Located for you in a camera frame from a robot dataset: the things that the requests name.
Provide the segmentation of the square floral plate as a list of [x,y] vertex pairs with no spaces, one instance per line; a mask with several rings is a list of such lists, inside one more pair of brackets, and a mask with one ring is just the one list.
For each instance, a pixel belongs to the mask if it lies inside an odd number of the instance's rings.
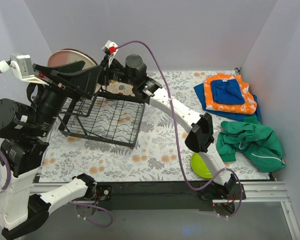
[[111,80],[106,90],[112,94],[134,97],[133,85]]

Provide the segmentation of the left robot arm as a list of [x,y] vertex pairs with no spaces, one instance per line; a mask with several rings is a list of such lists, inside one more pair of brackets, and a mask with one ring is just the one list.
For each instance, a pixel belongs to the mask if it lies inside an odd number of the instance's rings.
[[91,99],[102,72],[100,65],[85,68],[84,61],[56,67],[23,60],[0,62],[0,72],[28,82],[30,105],[0,99],[1,188],[0,226],[7,240],[15,240],[40,228],[56,209],[78,198],[96,196],[96,181],[83,173],[50,192],[31,194],[51,131],[68,98]]

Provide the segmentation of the black wire dish rack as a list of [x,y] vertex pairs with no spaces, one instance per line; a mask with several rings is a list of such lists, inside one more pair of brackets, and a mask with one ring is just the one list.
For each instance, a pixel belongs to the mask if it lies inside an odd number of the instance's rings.
[[66,137],[99,141],[134,148],[145,104],[135,96],[102,89],[93,98],[68,99],[58,119]]

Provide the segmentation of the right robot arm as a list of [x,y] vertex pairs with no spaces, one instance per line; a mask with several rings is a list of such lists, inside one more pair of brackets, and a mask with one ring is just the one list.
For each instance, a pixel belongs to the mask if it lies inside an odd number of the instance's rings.
[[137,54],[129,55],[124,65],[107,54],[100,65],[104,71],[104,79],[100,83],[108,84],[114,80],[132,85],[132,92],[141,103],[164,112],[183,127],[188,134],[185,145],[202,158],[212,174],[213,183],[207,186],[212,193],[222,199],[234,194],[236,178],[226,169],[217,151],[213,120],[209,113],[200,114],[174,99],[166,88],[147,75],[147,66]]

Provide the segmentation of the pink cream plate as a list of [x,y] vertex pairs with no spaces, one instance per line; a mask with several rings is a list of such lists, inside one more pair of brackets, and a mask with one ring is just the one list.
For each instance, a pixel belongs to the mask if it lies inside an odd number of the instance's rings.
[[83,69],[97,66],[98,63],[88,54],[77,49],[65,48],[54,52],[47,61],[48,67],[57,67],[78,61],[84,61]]

